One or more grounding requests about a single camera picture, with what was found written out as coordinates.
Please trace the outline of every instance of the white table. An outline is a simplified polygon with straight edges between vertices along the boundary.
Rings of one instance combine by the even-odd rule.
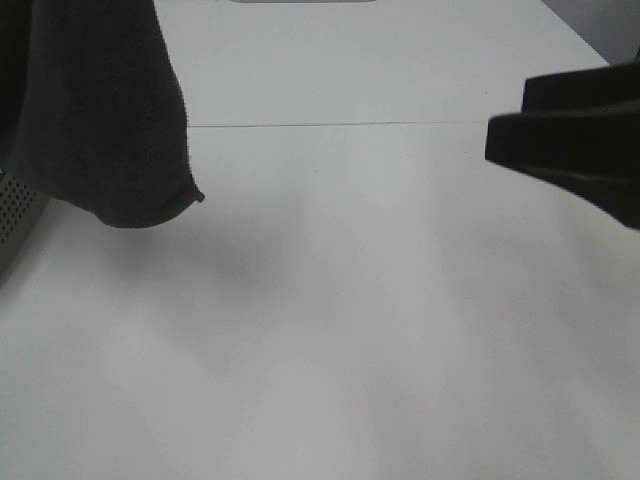
[[[0,289],[2,480],[638,478],[640,237],[483,161],[527,75],[602,60],[537,0],[361,6],[159,2],[208,198],[141,231],[50,205]],[[394,15],[460,63],[424,29],[359,89],[376,52],[334,47]]]

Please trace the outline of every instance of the gray device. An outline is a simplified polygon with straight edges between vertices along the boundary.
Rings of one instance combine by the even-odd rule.
[[[0,280],[29,237],[49,197],[0,170]]]

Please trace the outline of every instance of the dark gray cloth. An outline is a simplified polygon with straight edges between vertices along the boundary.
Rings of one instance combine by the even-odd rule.
[[[115,227],[204,200],[153,0],[4,0],[0,168]]]

